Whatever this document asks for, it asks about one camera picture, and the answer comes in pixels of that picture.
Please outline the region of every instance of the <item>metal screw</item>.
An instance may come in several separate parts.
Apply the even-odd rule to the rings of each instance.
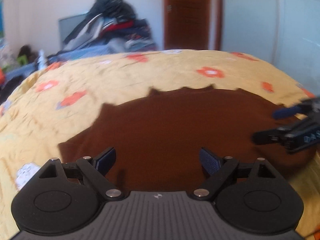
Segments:
[[[204,188],[198,188],[193,192],[193,194],[195,194],[197,197],[206,197],[210,194],[210,192]]]
[[[121,195],[121,191],[119,189],[109,189],[106,192],[108,197],[119,197]]]

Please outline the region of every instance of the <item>brown garment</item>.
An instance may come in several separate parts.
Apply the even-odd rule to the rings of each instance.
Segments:
[[[257,147],[250,141],[256,131],[297,120],[274,120],[271,114],[278,108],[241,89],[151,90],[119,106],[104,104],[92,127],[59,147],[64,162],[115,147],[116,164],[107,178],[125,191],[197,188],[205,179],[201,147],[241,162],[264,157],[288,177],[313,158],[315,147],[288,155],[280,145]]]

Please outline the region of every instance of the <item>yellow bed sheet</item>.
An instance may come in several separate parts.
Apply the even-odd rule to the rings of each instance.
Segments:
[[[267,89],[262,82],[268,83]],[[43,165],[50,157],[59,157],[58,143],[88,128],[101,104],[144,97],[150,87],[169,91],[209,84],[242,88],[286,106],[306,97],[295,80],[269,63],[220,51],[106,55],[32,74],[9,97],[0,118],[0,239],[18,231],[10,212],[17,170],[25,163]],[[320,224],[319,155],[290,183],[305,205],[297,231],[307,235]]]

